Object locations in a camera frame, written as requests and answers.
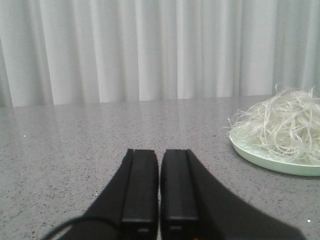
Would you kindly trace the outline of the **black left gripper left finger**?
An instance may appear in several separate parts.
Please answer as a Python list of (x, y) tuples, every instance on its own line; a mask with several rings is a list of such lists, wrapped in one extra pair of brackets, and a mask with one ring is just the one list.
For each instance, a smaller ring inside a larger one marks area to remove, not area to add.
[(128, 149), (122, 163), (84, 213), (102, 217), (118, 230), (97, 221), (73, 225), (63, 240), (155, 240), (158, 235), (159, 166), (153, 150)]

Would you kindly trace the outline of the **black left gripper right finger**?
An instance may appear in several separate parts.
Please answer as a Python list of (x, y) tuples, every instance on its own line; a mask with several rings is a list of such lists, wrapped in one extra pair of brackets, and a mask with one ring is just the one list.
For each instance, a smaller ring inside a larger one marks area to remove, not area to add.
[(160, 174), (164, 240), (303, 240), (299, 229), (233, 194), (190, 149), (166, 150)]

